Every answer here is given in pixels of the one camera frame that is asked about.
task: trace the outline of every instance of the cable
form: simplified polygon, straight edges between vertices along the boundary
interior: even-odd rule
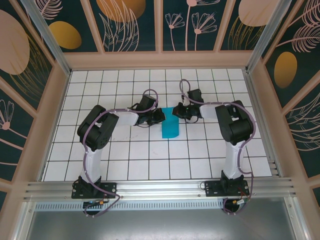
[[[240,146],[240,149],[239,149],[239,152],[238,152],[238,156],[237,156],[237,168],[239,169],[239,171],[242,173],[242,174],[250,174],[251,175],[251,186],[250,186],[250,193],[249,193],[249,200],[251,199],[251,196],[252,196],[252,190],[253,190],[253,187],[254,187],[254,174],[252,171],[250,172],[245,172],[241,169],[240,167],[240,155],[241,155],[241,152],[243,150],[243,147],[249,142],[251,141],[255,134],[256,134],[256,124],[255,124],[255,120],[254,118],[252,117],[251,113],[245,109],[243,106],[237,104],[237,103],[234,103],[234,102],[228,102],[228,101],[225,101],[225,102],[220,102],[220,101],[217,101],[217,102],[200,102],[200,101],[195,101],[195,100],[192,100],[191,98],[189,98],[183,91],[183,82],[186,82],[188,84],[188,87],[189,87],[189,91],[190,91],[190,88],[191,88],[191,85],[190,85],[190,82],[186,79],[181,79],[180,82],[179,82],[179,88],[180,88],[180,91],[182,93],[182,95],[188,99],[190,102],[193,102],[195,104],[200,104],[200,105],[211,105],[211,104],[214,104],[214,105],[233,105],[233,106],[236,106],[238,108],[240,108],[241,110],[243,110],[250,118],[251,122],[253,123],[253,132],[251,134],[251,136],[249,137],[248,140],[246,140],[244,143],[241,144]],[[223,205],[222,205],[222,210],[226,213],[226,214],[233,214],[233,215],[236,215],[235,212],[231,212],[230,210],[226,209],[226,201],[228,200],[228,198],[225,198],[223,200]],[[242,212],[245,207],[246,207],[247,204],[245,204],[240,210],[237,211],[237,213],[240,213]]]
[[[121,198],[119,194],[116,194],[116,193],[110,192],[110,191],[106,191],[106,190],[98,187],[98,186],[95,185],[95,184],[92,182],[92,180],[90,179],[90,177],[89,177],[89,175],[88,175],[88,172],[87,172],[87,166],[86,166],[87,154],[88,154],[88,147],[87,147],[87,145],[86,145],[87,136],[88,136],[90,130],[92,129],[92,127],[96,124],[96,122],[97,122],[102,116],[104,116],[104,115],[107,114],[107,113],[131,112],[131,113],[136,113],[136,114],[143,114],[143,113],[146,113],[146,112],[152,110],[153,108],[155,108],[155,107],[157,106],[158,102],[159,102],[158,93],[157,93],[155,90],[153,90],[153,89],[147,89],[147,90],[145,90],[145,91],[143,92],[142,95],[145,95],[145,93],[146,93],[147,91],[152,91],[152,92],[154,92],[154,93],[155,93],[155,96],[156,96],[155,102],[154,102],[154,104],[152,105],[152,107],[150,107],[149,109],[143,110],[143,111],[136,111],[136,110],[131,110],[131,109],[127,109],[127,108],[126,108],[126,109],[110,109],[110,110],[106,110],[106,111],[100,113],[100,115],[95,118],[95,120],[90,124],[90,126],[88,127],[87,131],[85,132],[85,134],[84,134],[84,136],[83,136],[82,144],[83,144],[84,149],[85,149],[85,151],[84,151],[84,157],[83,157],[83,170],[84,170],[84,174],[85,174],[86,178],[88,179],[89,183],[90,183],[94,188],[96,188],[97,190],[99,190],[100,192],[103,192],[103,193],[105,193],[105,194],[109,194],[109,195],[112,195],[112,196],[117,197],[117,199],[116,199],[112,204],[110,204],[110,206],[108,206],[105,210],[100,211],[100,212],[98,212],[98,213],[95,214],[95,215],[89,215],[89,214],[87,213],[87,209],[88,209],[88,207],[89,207],[89,205],[88,205],[88,206],[84,209],[84,214],[86,215],[86,217],[89,217],[89,216],[90,216],[91,218],[94,218],[94,217],[99,217],[99,216],[103,215],[103,214],[106,213],[109,209],[111,209],[111,208],[120,200],[120,198]]]

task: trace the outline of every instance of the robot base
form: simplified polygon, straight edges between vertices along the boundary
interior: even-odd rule
[[[94,183],[99,188],[111,192],[117,192],[117,184],[115,182],[101,182],[101,177]],[[107,194],[94,188],[90,183],[84,181],[79,176],[78,182],[72,185],[72,199],[114,199],[116,196]]]
[[[248,196],[250,194],[248,182],[241,175],[235,179],[228,179],[224,172],[221,172],[221,179],[216,181],[205,181],[204,189],[207,197],[241,196],[239,188]]]

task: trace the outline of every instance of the blue block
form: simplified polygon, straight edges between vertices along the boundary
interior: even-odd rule
[[[173,107],[162,108],[165,120],[162,122],[162,138],[172,139],[179,136],[179,118],[172,115]]]

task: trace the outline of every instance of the black mounting plate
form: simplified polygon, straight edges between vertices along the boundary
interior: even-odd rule
[[[101,189],[111,192],[111,193],[117,193],[117,184],[115,182],[101,182],[100,186]],[[89,191],[83,191],[81,184],[74,183],[73,189],[72,189],[72,199],[103,199],[103,198],[109,198],[109,199],[115,199],[116,196],[107,194],[104,196],[104,193],[102,191],[98,191],[95,196],[92,195]]]
[[[226,196],[241,196],[241,192],[239,191],[238,187],[248,196],[250,194],[248,182],[246,180],[241,181],[237,186],[234,187],[234,191],[226,193],[223,190],[220,180],[215,181],[205,181],[204,182],[204,189],[205,189],[205,196],[206,197],[226,197]]]

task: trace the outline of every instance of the white grid mat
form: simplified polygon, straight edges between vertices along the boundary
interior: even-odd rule
[[[77,128],[95,105],[131,107],[151,88],[159,94],[160,108],[175,107],[181,101],[181,78],[190,81],[192,90],[200,88],[205,102],[241,100],[254,117],[241,69],[74,71],[42,180],[78,178],[84,151]],[[180,119],[179,136],[171,139],[162,138],[161,124],[116,127],[100,169],[102,180],[110,181],[220,178],[225,157],[226,143],[217,121],[199,119],[191,124]],[[242,168],[252,170],[255,177],[272,175],[259,129],[246,147]]]

